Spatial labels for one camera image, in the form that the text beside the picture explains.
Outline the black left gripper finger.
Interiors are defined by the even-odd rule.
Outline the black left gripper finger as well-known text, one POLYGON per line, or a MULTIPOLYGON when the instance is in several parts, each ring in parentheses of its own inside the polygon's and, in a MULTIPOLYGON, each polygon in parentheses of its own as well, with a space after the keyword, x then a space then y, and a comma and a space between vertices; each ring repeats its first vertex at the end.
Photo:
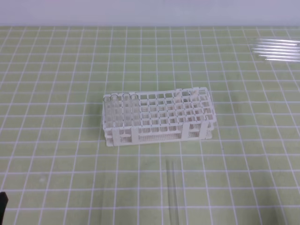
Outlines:
POLYGON ((3 218, 8 203, 8 196, 5 192, 0 192, 0 225, 3 223, 3 218))

